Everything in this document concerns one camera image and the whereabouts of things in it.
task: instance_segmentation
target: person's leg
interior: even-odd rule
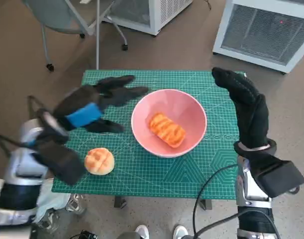
[[[134,232],[122,233],[117,239],[150,239],[148,228],[139,225]]]
[[[178,225],[174,229],[173,239],[193,239],[194,237],[188,235],[188,231],[185,227]]]

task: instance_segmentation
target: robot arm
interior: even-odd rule
[[[78,154],[64,146],[68,131],[83,127],[91,132],[122,132],[121,125],[102,116],[108,106],[123,106],[148,91],[147,87],[126,88],[133,80],[134,76],[110,77],[94,86],[81,86],[55,108],[53,115],[35,97],[28,97],[30,120],[20,129],[20,142],[0,135],[0,146],[10,158],[0,191],[0,238],[36,236],[31,223],[48,169],[69,185],[86,171]],[[39,106],[36,111],[33,101]],[[11,152],[5,142],[18,148]]]
[[[254,210],[238,217],[237,237],[276,239],[275,228],[265,217],[273,221],[272,198],[298,187],[304,177],[291,161],[274,156],[277,145],[267,138],[269,112],[264,95],[244,74],[215,67],[212,75],[219,87],[229,91],[236,109],[240,138],[234,144],[239,155],[235,184],[238,212]]]

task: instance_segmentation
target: table leg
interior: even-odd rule
[[[211,202],[211,199],[202,199],[199,201],[199,206],[204,209],[205,211],[206,210],[212,210],[212,202]]]
[[[100,0],[97,0],[97,51],[96,51],[96,70],[99,69],[99,58],[100,58]]]
[[[114,198],[114,207],[115,208],[124,208],[126,206],[126,200],[123,196],[115,196]]]

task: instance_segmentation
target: pastry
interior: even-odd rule
[[[180,125],[174,123],[163,113],[155,114],[149,122],[148,128],[173,148],[179,147],[186,135]]]
[[[114,168],[114,156],[106,148],[94,148],[88,152],[84,165],[92,174],[106,175]]]

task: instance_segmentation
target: pink bowl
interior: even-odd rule
[[[186,137],[178,148],[172,148],[148,128],[156,113],[164,113],[186,130]],[[200,103],[191,95],[179,90],[154,91],[135,106],[132,131],[139,144],[150,153],[164,158],[181,156],[195,148],[205,135],[207,117]]]

